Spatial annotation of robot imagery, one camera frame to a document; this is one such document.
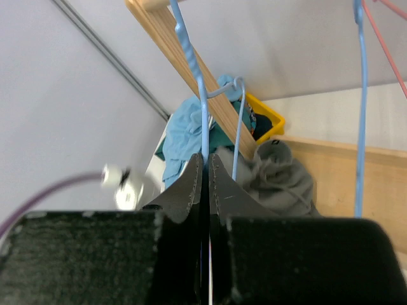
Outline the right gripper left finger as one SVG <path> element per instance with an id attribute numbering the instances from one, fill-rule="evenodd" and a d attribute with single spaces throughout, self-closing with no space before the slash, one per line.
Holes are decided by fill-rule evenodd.
<path id="1" fill-rule="evenodd" d="M 202 304 L 200 200 L 204 163 L 139 211 L 35 211 L 59 190 L 96 181 L 61 180 L 2 224 L 2 304 Z"/>

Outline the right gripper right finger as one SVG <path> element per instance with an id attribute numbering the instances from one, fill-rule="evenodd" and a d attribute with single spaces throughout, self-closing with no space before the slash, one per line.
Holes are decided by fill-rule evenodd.
<path id="1" fill-rule="evenodd" d="M 375 221 L 278 217 L 209 157 L 214 304 L 405 304 L 406 283 Z"/>

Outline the grey shorts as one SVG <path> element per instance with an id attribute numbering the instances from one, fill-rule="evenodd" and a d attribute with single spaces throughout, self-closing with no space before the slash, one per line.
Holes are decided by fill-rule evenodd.
<path id="1" fill-rule="evenodd" d="M 257 147 L 252 160 L 218 147 L 209 157 L 210 204 L 221 217 L 313 217 L 314 181 L 281 140 Z"/>

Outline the light blue shorts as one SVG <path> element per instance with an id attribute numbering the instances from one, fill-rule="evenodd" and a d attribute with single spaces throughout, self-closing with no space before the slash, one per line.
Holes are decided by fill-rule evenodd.
<path id="1" fill-rule="evenodd" d="M 218 78 L 217 83 L 222 87 L 232 83 L 234 79 L 235 77 L 231 75 L 223 74 Z M 220 97 L 227 97 L 235 111 L 239 112 L 242 98 L 241 87 L 237 90 L 230 88 Z M 186 99 L 173 113 L 164 139 L 165 169 L 162 182 L 165 188 L 168 188 L 178 179 L 191 156 L 202 150 L 202 109 L 198 97 L 192 96 Z"/>

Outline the blue hanger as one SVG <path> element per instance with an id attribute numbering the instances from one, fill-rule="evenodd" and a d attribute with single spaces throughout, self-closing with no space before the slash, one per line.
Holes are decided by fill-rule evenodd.
<path id="1" fill-rule="evenodd" d="M 177 34 L 178 40 L 180 42 L 181 48 L 185 54 L 186 61 L 189 65 L 189 68 L 193 74 L 193 77 L 197 81 L 198 85 L 198 93 L 199 99 L 201 102 L 201 109 L 202 109 L 202 155 L 204 163 L 207 164 L 207 160 L 209 157 L 209 105 L 208 99 L 217 97 L 220 94 L 225 93 L 230 88 L 237 90 L 240 86 L 242 89 L 242 101 L 240 103 L 240 110 L 238 113 L 238 123 L 237 123 L 237 132 L 236 132 L 236 139 L 235 139 L 235 147 L 233 153 L 233 166 L 231 171 L 231 177 L 233 180 L 237 179 L 237 168 L 238 168 L 238 149 L 240 143 L 240 133 L 242 129 L 242 117 L 245 107 L 245 84 L 241 77 L 237 77 L 233 80 L 232 83 L 228 83 L 220 89 L 217 89 L 213 92 L 207 92 L 204 76 L 198 64 L 197 56 L 195 55 L 195 51 L 193 49 L 193 45 L 190 42 L 188 31 L 186 25 L 184 23 L 184 19 L 179 8 L 177 1 L 170 1 L 170 6 L 172 8 L 172 12 L 174 14 L 176 20 L 175 32 Z"/>
<path id="2" fill-rule="evenodd" d="M 357 141 L 357 167 L 355 183 L 354 217 L 362 217 L 364 192 L 364 167 L 366 154 L 366 108 L 368 93 L 368 61 L 363 29 L 364 9 L 361 0 L 353 1 L 354 20 L 358 28 L 358 38 L 361 51 L 361 107 Z"/>

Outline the pink hanger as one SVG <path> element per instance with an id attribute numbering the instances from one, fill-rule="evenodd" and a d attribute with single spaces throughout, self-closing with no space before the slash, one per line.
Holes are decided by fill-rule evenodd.
<path id="1" fill-rule="evenodd" d="M 384 6 L 386 6 L 388 9 L 393 11 L 395 14 L 397 14 L 402 19 L 407 20 L 407 12 L 403 11 L 400 7 L 395 5 L 392 1 L 390 1 L 390 0 L 378 0 L 378 1 L 380 3 L 382 3 Z"/>
<path id="2" fill-rule="evenodd" d="M 388 48 L 388 46 L 387 46 L 387 44 L 386 44 L 386 42 L 385 42 L 385 40 L 384 40 L 384 38 L 382 36 L 382 33 L 380 32 L 380 29 L 378 28 L 378 26 L 377 26 L 377 24 L 376 24 L 376 22 L 375 22 L 375 20 L 373 18 L 373 15 L 371 14 L 371 12 L 370 12 L 370 10 L 368 8 L 368 5 L 366 4 L 366 1 L 361 1 L 361 2 L 362 2 L 362 4 L 361 4 L 362 8 L 363 8 L 363 10 L 364 10 L 369 22 L 370 22 L 370 25 L 371 25 L 371 27 L 373 29 L 373 32 L 376 35 L 376 38 L 377 38 L 377 40 L 378 40 L 378 42 L 379 42 L 379 44 L 380 44 L 380 46 L 381 46 L 381 48 L 382 48 L 382 50 L 383 50 L 383 52 L 385 54 L 385 57 L 387 58 L 387 61 L 388 61 L 389 65 L 390 65 L 390 67 L 391 67 L 391 69 L 392 69 L 392 71 L 393 71 L 393 73 L 394 73 L 400 87 L 401 87 L 401 90 L 404 93 L 404 96 L 406 96 L 406 85 L 404 84 L 401 73 L 399 72 L 399 69 L 397 68 L 397 65 L 396 65 L 396 63 L 395 63 L 395 61 L 393 59 L 393 56 L 391 55 L 391 52 L 390 52 L 390 50 L 389 50 L 389 48 Z"/>

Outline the dark green shorts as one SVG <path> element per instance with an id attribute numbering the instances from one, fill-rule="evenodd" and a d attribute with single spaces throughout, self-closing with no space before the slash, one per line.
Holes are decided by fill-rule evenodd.
<path id="1" fill-rule="evenodd" d="M 243 121 L 244 125 L 247 127 L 247 129 L 249 130 L 250 120 L 249 120 L 248 114 L 245 111 L 245 108 L 244 108 L 244 112 L 243 112 L 242 121 Z M 165 142 L 165 139 L 163 139 L 161 141 L 161 143 L 158 146 L 158 149 L 155 151 L 155 156 L 160 158 L 162 161 L 165 161 L 165 156 L 163 153 L 164 142 Z M 222 129 L 218 126 L 218 124 L 214 123 L 209 132 L 209 152 L 214 153 L 215 150 L 219 146 L 233 147 L 234 143 L 227 137 L 227 135 L 224 133 L 224 131 L 222 131 Z"/>

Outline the navy blue shorts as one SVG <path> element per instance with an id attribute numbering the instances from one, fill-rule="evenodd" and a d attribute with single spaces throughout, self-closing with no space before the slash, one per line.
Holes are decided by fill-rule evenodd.
<path id="1" fill-rule="evenodd" d="M 273 128 L 273 124 L 269 118 L 264 115 L 256 114 L 257 125 L 253 137 L 255 140 L 260 139 L 264 134 Z"/>

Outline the orange teal patterned shorts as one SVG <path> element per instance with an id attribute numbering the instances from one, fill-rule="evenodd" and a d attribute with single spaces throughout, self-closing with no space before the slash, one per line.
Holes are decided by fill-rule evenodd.
<path id="1" fill-rule="evenodd" d="M 256 117 L 256 113 L 253 111 L 252 107 L 250 105 L 246 105 L 245 106 L 245 111 L 249 116 L 249 120 L 250 120 L 250 133 L 253 135 L 254 131 L 256 129 L 256 125 L 257 125 L 257 117 Z"/>

